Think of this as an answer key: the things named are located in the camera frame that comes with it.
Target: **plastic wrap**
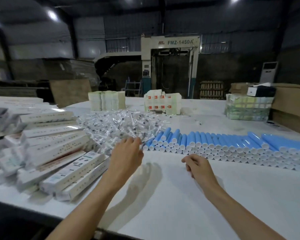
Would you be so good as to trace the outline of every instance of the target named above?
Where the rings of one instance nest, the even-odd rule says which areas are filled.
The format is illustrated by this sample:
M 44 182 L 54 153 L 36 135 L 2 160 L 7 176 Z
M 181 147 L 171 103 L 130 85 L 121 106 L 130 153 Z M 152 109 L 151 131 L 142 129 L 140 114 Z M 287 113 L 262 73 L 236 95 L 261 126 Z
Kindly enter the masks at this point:
M 167 121 L 152 112 L 118 110 L 85 114 L 78 118 L 78 123 L 91 136 L 90 149 L 109 156 L 122 138 L 140 137 L 147 142 L 165 130 Z

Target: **forearm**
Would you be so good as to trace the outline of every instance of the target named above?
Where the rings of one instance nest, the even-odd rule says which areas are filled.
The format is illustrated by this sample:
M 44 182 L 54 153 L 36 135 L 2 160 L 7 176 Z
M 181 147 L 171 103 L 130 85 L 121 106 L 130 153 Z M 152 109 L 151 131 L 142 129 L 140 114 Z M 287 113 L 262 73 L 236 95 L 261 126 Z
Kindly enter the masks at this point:
M 46 240 L 90 240 L 117 189 L 101 179 Z
M 285 240 L 236 202 L 222 188 L 211 191 L 207 198 L 220 211 L 241 240 Z

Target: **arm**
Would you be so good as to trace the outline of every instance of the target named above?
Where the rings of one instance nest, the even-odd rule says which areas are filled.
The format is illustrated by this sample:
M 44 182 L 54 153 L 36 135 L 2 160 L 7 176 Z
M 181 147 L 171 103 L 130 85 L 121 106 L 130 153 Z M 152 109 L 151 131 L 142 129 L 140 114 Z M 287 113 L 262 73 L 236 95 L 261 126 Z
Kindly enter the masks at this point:
M 115 194 L 141 165 L 141 140 L 128 138 L 113 149 L 109 168 L 94 190 L 50 233 L 46 240 L 90 240 Z
M 236 202 L 219 185 L 209 161 L 196 154 L 182 159 L 186 169 L 196 179 L 207 199 L 220 211 L 241 240 L 285 240 Z

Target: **white table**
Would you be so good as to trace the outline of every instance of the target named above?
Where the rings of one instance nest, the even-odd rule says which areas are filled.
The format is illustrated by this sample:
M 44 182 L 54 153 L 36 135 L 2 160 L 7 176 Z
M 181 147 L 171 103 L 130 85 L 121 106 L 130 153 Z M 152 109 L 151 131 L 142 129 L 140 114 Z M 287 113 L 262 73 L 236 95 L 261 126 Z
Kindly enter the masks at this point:
M 131 108 L 143 109 L 139 98 L 127 98 Z M 300 138 L 295 132 L 280 131 L 262 122 L 232 121 L 222 115 L 224 101 L 183 100 L 194 113 L 190 118 L 171 118 L 171 128 L 182 133 L 246 134 L 274 133 Z M 87 102 L 69 106 L 89 112 Z M 143 174 L 136 173 L 116 194 L 99 227 L 119 234 L 156 239 L 238 239 L 220 213 L 206 200 L 181 163 L 182 155 L 145 152 Z M 224 189 L 287 239 L 300 239 L 300 172 L 236 162 L 210 161 Z M 13 186 L 0 186 L 0 202 L 65 218 L 98 182 L 74 203 L 28 196 Z

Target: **metal ladder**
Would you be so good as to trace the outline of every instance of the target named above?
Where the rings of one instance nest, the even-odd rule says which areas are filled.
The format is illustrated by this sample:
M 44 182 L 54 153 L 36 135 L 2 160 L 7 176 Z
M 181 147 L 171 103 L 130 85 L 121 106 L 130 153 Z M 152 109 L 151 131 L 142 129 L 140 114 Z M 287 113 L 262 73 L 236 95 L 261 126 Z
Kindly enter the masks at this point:
M 130 78 L 128 77 L 128 80 L 126 80 L 126 85 L 124 87 L 124 90 L 126 92 L 131 91 L 134 93 L 135 97 L 140 97 L 140 95 L 142 95 L 142 80 L 140 82 L 136 82 L 136 81 L 130 81 Z

